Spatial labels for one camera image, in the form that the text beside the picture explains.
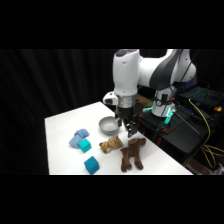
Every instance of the silver bowl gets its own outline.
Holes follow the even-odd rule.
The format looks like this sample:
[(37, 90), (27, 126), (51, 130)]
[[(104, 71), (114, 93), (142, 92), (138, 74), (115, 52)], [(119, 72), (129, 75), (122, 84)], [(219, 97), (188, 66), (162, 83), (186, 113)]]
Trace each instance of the silver bowl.
[(115, 117), (105, 117), (99, 123), (101, 131), (105, 135), (115, 136), (119, 132), (118, 122)]

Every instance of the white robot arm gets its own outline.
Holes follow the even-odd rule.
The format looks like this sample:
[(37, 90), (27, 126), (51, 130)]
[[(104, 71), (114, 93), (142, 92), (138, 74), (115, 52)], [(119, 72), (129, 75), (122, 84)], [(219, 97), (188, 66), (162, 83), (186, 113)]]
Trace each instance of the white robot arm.
[(170, 108), (175, 107), (170, 101), (175, 91), (173, 83), (188, 82), (196, 74), (189, 53), (190, 49), (168, 49), (162, 58), (143, 58), (139, 49), (116, 52), (113, 63), (115, 89), (104, 97), (103, 102), (116, 106), (116, 117), (124, 121), (129, 137), (137, 132), (133, 117), (137, 86), (157, 90), (152, 113), (158, 117), (167, 117)]

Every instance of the plush dog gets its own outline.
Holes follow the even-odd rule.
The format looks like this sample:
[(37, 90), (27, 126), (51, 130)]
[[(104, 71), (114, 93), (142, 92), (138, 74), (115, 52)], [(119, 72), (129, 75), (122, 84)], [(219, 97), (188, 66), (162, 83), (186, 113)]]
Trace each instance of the plush dog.
[(122, 172), (127, 172), (127, 170), (131, 170), (132, 165), (129, 161), (130, 157), (135, 158), (135, 165), (139, 170), (143, 170), (144, 167), (140, 158), (140, 147), (146, 144), (146, 139), (132, 139), (128, 142), (128, 148), (121, 149), (123, 154), (121, 170)]

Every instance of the light blue block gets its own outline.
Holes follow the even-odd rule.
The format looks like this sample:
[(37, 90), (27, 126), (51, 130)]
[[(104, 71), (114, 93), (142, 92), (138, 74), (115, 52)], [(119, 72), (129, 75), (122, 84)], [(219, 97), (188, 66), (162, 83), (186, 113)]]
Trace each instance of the light blue block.
[(96, 171), (100, 169), (99, 163), (94, 157), (91, 157), (84, 164), (90, 175), (93, 175), (94, 173), (96, 173)]
[(79, 142), (80, 141), (82, 141), (82, 138), (79, 135), (77, 135), (69, 142), (69, 144), (72, 148), (79, 149)]
[(84, 153), (88, 152), (92, 148), (90, 142), (87, 139), (83, 139), (81, 142), (79, 142), (79, 147)]
[(75, 133), (75, 136), (79, 135), (82, 139), (89, 136), (89, 132), (86, 129), (81, 129)]

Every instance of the black curtain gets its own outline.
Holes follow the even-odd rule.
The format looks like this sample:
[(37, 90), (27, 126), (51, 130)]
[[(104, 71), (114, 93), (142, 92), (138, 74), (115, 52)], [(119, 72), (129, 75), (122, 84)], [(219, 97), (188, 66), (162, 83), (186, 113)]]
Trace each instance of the black curtain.
[[(117, 50), (0, 50), (0, 173), (48, 173), (44, 119), (101, 101), (113, 90)], [(165, 52), (141, 49), (143, 57)], [(224, 50), (192, 49), (191, 55), (199, 78), (224, 91)]]

